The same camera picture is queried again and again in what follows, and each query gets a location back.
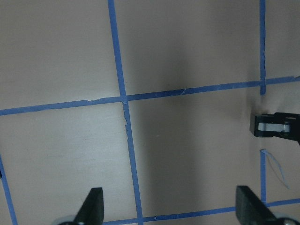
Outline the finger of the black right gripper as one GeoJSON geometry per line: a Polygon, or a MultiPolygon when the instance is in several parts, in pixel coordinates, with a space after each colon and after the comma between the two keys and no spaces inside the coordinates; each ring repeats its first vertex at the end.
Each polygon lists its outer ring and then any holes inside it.
{"type": "Polygon", "coordinates": [[[276,112],[274,114],[251,114],[250,132],[255,137],[278,137],[292,141],[300,140],[300,115],[276,112]]]}

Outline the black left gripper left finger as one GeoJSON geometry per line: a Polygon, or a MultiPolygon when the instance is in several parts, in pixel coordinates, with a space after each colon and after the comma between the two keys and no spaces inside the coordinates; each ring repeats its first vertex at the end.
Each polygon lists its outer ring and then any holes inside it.
{"type": "Polygon", "coordinates": [[[104,220],[104,196],[101,187],[92,188],[79,209],[76,225],[102,225],[104,220]]]}

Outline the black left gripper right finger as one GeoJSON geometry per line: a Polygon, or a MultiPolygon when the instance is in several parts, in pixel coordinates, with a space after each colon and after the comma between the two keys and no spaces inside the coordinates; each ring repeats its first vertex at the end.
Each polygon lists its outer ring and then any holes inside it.
{"type": "Polygon", "coordinates": [[[248,186],[237,186],[235,214],[241,225],[273,225],[276,216],[248,186]]]}

